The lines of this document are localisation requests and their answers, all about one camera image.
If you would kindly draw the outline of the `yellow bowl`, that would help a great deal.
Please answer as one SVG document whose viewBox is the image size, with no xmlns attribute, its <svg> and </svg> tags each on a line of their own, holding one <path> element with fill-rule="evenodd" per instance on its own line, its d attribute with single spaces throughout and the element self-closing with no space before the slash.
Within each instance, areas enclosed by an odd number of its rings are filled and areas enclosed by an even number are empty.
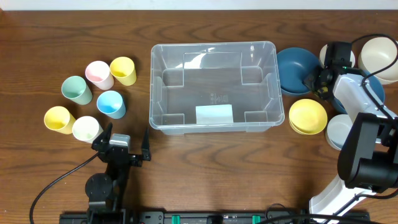
<svg viewBox="0 0 398 224">
<path fill-rule="evenodd" d="M 318 134 L 325 129 L 327 122 L 326 110 L 315 100 L 298 100 L 289 109 L 290 127 L 299 134 Z"/>
</svg>

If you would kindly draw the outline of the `dark blue bowl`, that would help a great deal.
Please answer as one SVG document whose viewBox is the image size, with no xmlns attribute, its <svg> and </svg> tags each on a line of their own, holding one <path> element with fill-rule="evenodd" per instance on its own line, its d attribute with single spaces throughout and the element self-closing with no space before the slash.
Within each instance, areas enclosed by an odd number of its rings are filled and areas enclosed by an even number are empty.
<svg viewBox="0 0 398 224">
<path fill-rule="evenodd" d="M 364 72 L 363 70 L 359 68 L 351 68 L 351 67 L 341 67 L 341 68 L 334 68 L 332 70 L 333 78 L 329 84 L 328 90 L 330 93 L 333 93 L 333 87 L 335 85 L 336 79 L 338 78 L 339 75 L 344 75 L 347 73 L 351 73 L 354 75 L 359 75 L 362 78 L 365 77 L 366 75 L 369 74 L 369 72 Z M 372 76 L 368 78 L 368 82 L 370 84 L 370 87 L 372 88 L 373 92 L 377 95 L 377 97 L 384 103 L 385 101 L 385 92 L 384 89 L 379 82 L 379 80 Z M 342 103 L 335 97 L 331 99 L 331 104 L 334 107 L 335 110 L 337 110 L 340 113 L 346 114 L 346 110 Z"/>
<path fill-rule="evenodd" d="M 310 89 L 303 84 L 310 72 L 320 66 L 318 58 L 310 51 L 291 47 L 277 54 L 280 87 L 284 95 L 303 96 Z"/>
</svg>

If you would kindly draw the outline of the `clear plastic storage bin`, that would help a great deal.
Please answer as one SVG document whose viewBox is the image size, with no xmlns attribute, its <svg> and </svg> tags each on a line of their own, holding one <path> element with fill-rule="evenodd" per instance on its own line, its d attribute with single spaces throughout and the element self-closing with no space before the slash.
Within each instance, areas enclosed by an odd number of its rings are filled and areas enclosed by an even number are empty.
<svg viewBox="0 0 398 224">
<path fill-rule="evenodd" d="M 232 105 L 231 124 L 197 124 L 197 106 Z M 264 132 L 284 122 L 276 47 L 269 41 L 157 44 L 149 123 L 164 134 Z"/>
</svg>

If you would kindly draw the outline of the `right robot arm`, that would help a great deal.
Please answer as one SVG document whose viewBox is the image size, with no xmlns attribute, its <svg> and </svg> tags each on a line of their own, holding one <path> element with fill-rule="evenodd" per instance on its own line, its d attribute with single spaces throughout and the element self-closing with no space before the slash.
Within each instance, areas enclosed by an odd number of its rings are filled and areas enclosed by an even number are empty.
<svg viewBox="0 0 398 224">
<path fill-rule="evenodd" d="M 338 175 L 309 201 L 306 219 L 338 223 L 365 198 L 397 196 L 397 115 L 371 89 L 357 68 L 328 68 L 330 88 L 353 122 L 338 157 Z"/>
</svg>

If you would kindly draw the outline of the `light grey-blue bowl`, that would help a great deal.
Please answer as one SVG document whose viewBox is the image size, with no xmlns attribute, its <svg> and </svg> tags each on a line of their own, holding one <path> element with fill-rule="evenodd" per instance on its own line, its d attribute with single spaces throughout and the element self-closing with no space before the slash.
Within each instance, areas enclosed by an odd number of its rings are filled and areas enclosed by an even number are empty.
<svg viewBox="0 0 398 224">
<path fill-rule="evenodd" d="M 341 150 L 351 130 L 353 122 L 347 114 L 334 116 L 326 127 L 327 143 L 336 150 Z"/>
</svg>

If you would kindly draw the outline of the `small white bowl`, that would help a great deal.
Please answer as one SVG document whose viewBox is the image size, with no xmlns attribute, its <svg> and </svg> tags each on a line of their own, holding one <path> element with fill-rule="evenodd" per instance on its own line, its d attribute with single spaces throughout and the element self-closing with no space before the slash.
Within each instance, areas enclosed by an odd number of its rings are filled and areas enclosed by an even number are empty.
<svg viewBox="0 0 398 224">
<path fill-rule="evenodd" d="M 319 61 L 320 61 L 322 67 L 325 66 L 326 50 L 327 50 L 327 45 L 324 45 L 322 47 L 322 49 L 320 51 L 320 55 L 319 55 Z M 356 57 L 355 57 L 353 51 L 351 51 L 350 62 L 351 62 L 351 66 L 354 67 L 355 63 L 356 63 Z"/>
</svg>

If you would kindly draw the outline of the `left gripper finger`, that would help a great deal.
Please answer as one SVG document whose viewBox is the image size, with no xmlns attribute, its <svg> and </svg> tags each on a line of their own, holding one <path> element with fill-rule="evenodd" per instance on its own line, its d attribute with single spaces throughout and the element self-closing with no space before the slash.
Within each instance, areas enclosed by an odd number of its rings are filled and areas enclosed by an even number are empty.
<svg viewBox="0 0 398 224">
<path fill-rule="evenodd" d="M 150 144 L 149 144 L 149 129 L 147 128 L 141 145 L 142 152 L 142 160 L 143 161 L 151 161 L 151 152 L 150 152 Z"/>
<path fill-rule="evenodd" d="M 113 124 L 109 123 L 106 129 L 93 141 L 91 148 L 97 152 L 106 152 L 110 147 Z"/>
</svg>

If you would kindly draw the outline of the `large beige bowl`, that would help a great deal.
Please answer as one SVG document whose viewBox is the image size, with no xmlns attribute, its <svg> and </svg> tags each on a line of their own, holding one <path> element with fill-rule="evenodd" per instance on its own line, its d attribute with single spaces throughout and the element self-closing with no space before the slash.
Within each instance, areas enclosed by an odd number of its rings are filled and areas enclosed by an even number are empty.
<svg viewBox="0 0 398 224">
<path fill-rule="evenodd" d="M 397 48 L 387 37 L 376 37 L 367 41 L 358 58 L 358 68 L 369 73 L 391 64 L 397 56 Z M 397 82 L 397 62 L 387 70 L 374 75 L 382 85 Z"/>
</svg>

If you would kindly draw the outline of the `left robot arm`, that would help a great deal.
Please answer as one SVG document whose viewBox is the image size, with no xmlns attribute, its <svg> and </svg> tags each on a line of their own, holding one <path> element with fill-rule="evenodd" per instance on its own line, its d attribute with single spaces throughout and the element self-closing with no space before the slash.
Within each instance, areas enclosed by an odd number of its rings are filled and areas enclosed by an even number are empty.
<svg viewBox="0 0 398 224">
<path fill-rule="evenodd" d="M 128 223 L 129 214 L 122 204 L 130 169 L 151 160 L 148 130 L 142 140 L 141 153 L 132 154 L 130 136 L 113 134 L 112 128 L 113 125 L 108 124 L 91 145 L 107 167 L 105 172 L 92 175 L 85 184 L 89 198 L 88 223 Z"/>
</svg>

